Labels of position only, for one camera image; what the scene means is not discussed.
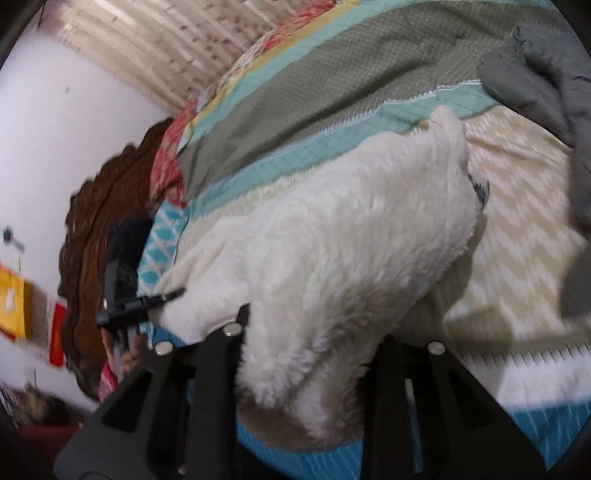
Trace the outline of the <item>pink knitted sleeve forearm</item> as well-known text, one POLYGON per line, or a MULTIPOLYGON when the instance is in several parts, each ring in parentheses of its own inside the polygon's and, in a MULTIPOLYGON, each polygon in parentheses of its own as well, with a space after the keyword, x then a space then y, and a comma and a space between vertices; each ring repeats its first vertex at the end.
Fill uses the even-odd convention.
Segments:
POLYGON ((119 383, 112 365, 112 361, 106 361, 100 372, 98 386, 98 398, 100 403, 104 402, 114 392, 119 383))

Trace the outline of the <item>person's left hand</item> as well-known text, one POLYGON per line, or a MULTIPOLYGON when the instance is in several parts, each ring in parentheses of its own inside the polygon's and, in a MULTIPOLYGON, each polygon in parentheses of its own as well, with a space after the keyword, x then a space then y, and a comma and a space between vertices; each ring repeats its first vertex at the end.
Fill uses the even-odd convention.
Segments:
POLYGON ((130 373, 138 363, 143 352, 148 349, 147 336, 136 334, 130 341, 127 350, 115 351, 113 339, 105 329, 99 330, 105 350, 108 366, 117 380, 130 373))

